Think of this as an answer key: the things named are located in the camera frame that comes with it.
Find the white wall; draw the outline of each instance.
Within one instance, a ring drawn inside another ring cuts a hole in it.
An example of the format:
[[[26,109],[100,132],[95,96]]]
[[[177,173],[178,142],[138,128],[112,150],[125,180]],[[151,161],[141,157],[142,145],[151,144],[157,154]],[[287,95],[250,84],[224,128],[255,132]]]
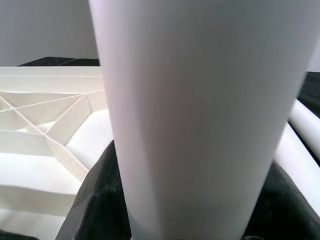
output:
[[[88,0],[0,0],[0,66],[97,58]]]

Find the black fabric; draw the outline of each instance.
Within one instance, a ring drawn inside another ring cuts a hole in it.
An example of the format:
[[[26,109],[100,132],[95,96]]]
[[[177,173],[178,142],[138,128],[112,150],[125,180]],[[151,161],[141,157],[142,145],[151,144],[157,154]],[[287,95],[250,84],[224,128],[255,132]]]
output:
[[[271,165],[244,235],[265,240],[320,239],[320,218],[276,162]]]
[[[320,118],[320,72],[307,72],[298,100]]]
[[[128,240],[130,237],[112,141],[85,177],[56,240]]]
[[[20,65],[20,67],[32,66],[100,66],[100,63],[98,59],[47,56]]]
[[[0,240],[38,240],[38,238],[0,230]]]

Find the white pipe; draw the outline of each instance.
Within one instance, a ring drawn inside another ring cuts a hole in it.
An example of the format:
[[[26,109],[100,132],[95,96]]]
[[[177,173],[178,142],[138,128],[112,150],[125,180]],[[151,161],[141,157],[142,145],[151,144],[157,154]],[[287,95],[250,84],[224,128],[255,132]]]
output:
[[[320,168],[289,124],[285,125],[274,159],[320,216]]]
[[[320,1],[90,0],[134,240],[240,239]]]
[[[312,152],[320,159],[320,119],[298,100],[294,101],[289,122]]]

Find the white tube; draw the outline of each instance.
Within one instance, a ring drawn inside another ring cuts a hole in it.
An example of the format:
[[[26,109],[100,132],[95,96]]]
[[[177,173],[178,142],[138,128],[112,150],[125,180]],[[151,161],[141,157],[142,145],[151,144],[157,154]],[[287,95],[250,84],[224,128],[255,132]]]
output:
[[[289,122],[312,152],[320,159],[320,119],[298,100],[294,101]]]
[[[134,240],[240,239],[320,1],[90,0]]]
[[[274,159],[320,216],[320,168],[289,124],[285,125]]]

